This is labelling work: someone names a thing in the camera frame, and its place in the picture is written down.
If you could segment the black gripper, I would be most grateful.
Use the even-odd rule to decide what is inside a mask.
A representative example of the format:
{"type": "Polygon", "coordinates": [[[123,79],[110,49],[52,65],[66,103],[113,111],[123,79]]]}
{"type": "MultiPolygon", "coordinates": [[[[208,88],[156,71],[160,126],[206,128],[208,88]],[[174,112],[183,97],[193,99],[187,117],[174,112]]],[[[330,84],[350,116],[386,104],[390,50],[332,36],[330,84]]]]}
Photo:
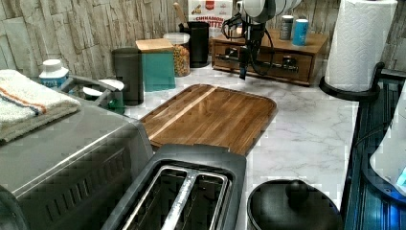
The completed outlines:
{"type": "Polygon", "coordinates": [[[245,44],[240,48],[239,51],[239,78],[244,81],[246,79],[248,65],[252,64],[257,58],[262,38],[264,36],[264,30],[264,23],[242,23],[245,44]]]}

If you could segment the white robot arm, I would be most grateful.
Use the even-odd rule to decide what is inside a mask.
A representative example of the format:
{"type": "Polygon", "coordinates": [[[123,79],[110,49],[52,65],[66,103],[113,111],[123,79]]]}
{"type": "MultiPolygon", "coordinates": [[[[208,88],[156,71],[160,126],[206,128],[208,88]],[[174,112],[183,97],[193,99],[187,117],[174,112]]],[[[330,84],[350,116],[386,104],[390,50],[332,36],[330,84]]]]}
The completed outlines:
{"type": "Polygon", "coordinates": [[[302,0],[242,0],[241,13],[245,44],[239,50],[239,77],[246,78],[248,66],[264,76],[273,67],[274,46],[271,46],[270,60],[257,59],[263,36],[272,41],[266,29],[266,22],[277,15],[296,8],[302,0]]]}

